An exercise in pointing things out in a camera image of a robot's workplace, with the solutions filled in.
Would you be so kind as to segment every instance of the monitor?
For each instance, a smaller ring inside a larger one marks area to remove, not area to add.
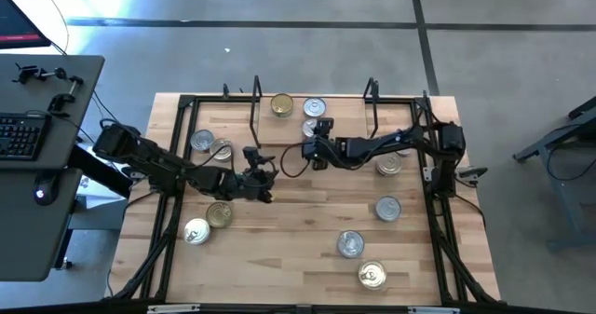
[[[41,48],[50,44],[12,0],[0,0],[0,49]]]

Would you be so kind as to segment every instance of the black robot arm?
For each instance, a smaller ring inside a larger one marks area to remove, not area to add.
[[[314,135],[302,145],[302,157],[313,163],[313,170],[327,169],[329,164],[336,168],[357,170],[373,157],[413,148],[433,157],[436,167],[431,172],[433,191],[440,195],[455,195],[455,168],[466,152],[466,140],[462,128],[450,123],[434,123],[422,127],[414,124],[407,130],[398,130],[388,135],[373,138],[329,138],[333,118],[320,118]],[[425,132],[437,133],[439,148],[426,138]]]
[[[250,167],[236,174],[222,167],[195,165],[141,137],[133,127],[117,122],[103,126],[93,152],[103,159],[129,164],[148,177],[152,191],[167,196],[175,195],[187,182],[199,193],[218,200],[245,198],[270,203],[269,190],[278,174],[275,166],[273,171],[259,169],[273,157],[261,157],[255,147],[244,147]]]

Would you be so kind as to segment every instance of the concrete floor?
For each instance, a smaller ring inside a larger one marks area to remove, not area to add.
[[[48,0],[16,0],[59,45]],[[56,0],[66,17],[149,20],[415,21],[412,0]],[[596,0],[422,0],[427,22],[594,23]],[[115,115],[146,126],[158,91],[249,89],[420,94],[427,79],[416,30],[212,29],[70,26],[70,54],[100,54],[97,91]],[[513,305],[594,312],[596,248],[549,253],[565,224],[536,160],[511,154],[541,137],[595,93],[596,33],[429,31],[441,95],[456,97],[472,163],[487,166],[480,202],[499,289]],[[83,128],[97,136],[89,107]],[[79,233],[76,268],[41,283],[0,283],[0,307],[92,301],[103,296],[117,236]]]

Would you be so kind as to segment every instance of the silver can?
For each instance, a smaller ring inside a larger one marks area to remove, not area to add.
[[[189,244],[198,245],[209,238],[210,228],[207,221],[203,219],[192,219],[184,226],[184,241]]]
[[[412,152],[412,149],[404,149],[404,150],[396,151],[396,153],[398,155],[400,155],[400,157],[407,157],[411,154],[411,152]]]
[[[225,147],[222,150],[220,150],[220,152],[217,152],[217,150],[219,150],[223,146],[228,147]],[[229,139],[218,138],[211,144],[210,154],[212,156],[215,155],[213,156],[213,159],[215,160],[222,162],[230,161],[230,158],[232,157],[232,152],[234,152],[234,150],[232,149],[232,142]]]
[[[337,239],[337,250],[345,258],[359,257],[364,251],[364,238],[357,231],[344,231]]]
[[[215,141],[215,137],[209,130],[199,130],[190,137],[190,145],[197,152],[208,152],[213,141]]]
[[[369,290],[379,290],[385,284],[387,273],[381,262],[364,262],[358,269],[360,283]]]
[[[308,98],[303,106],[305,115],[309,117],[321,117],[325,114],[327,104],[321,98]]]
[[[376,201],[374,211],[381,220],[393,222],[401,215],[401,204],[396,198],[384,196]]]
[[[302,124],[302,133],[305,137],[312,137],[315,134],[315,127],[317,126],[317,119],[310,118]]]
[[[389,153],[376,158],[376,170],[379,174],[390,176],[401,171],[401,159],[396,153]]]

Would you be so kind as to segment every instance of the tin can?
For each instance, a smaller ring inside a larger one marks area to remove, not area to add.
[[[412,149],[404,149],[404,150],[396,151],[396,153],[398,155],[400,155],[400,157],[407,157],[411,154],[411,152],[412,152]]]
[[[337,250],[345,258],[356,258],[364,251],[364,238],[358,231],[344,231],[337,240]]]
[[[317,119],[310,118],[302,124],[302,134],[305,137],[312,137],[315,134],[315,127],[317,126]]]
[[[222,150],[220,150],[220,152],[217,152],[217,150],[219,150],[223,146],[228,147],[225,147]],[[232,157],[232,152],[234,152],[234,150],[232,149],[232,142],[229,139],[218,138],[211,144],[209,152],[212,156],[215,155],[215,153],[217,152],[217,155],[213,156],[213,159],[221,162],[227,162]]]
[[[201,244],[209,238],[210,228],[203,219],[192,219],[184,226],[184,241],[189,244]]]
[[[379,174],[390,176],[401,171],[401,159],[396,153],[389,153],[376,158],[376,170]]]
[[[199,130],[190,137],[190,145],[197,152],[206,153],[213,144],[215,137],[209,130]]]
[[[385,222],[393,222],[401,215],[401,204],[394,197],[384,196],[376,201],[374,211],[381,220]]]
[[[288,94],[278,94],[271,99],[271,110],[277,117],[287,117],[291,115],[294,107],[294,100]]]
[[[221,201],[213,202],[207,208],[205,218],[207,223],[215,228],[227,227],[232,223],[234,215],[232,207],[229,204]]]
[[[308,98],[303,106],[305,115],[309,117],[321,117],[325,114],[327,104],[321,98]]]
[[[385,284],[387,273],[381,262],[364,262],[358,269],[360,283],[369,290],[379,290]]]

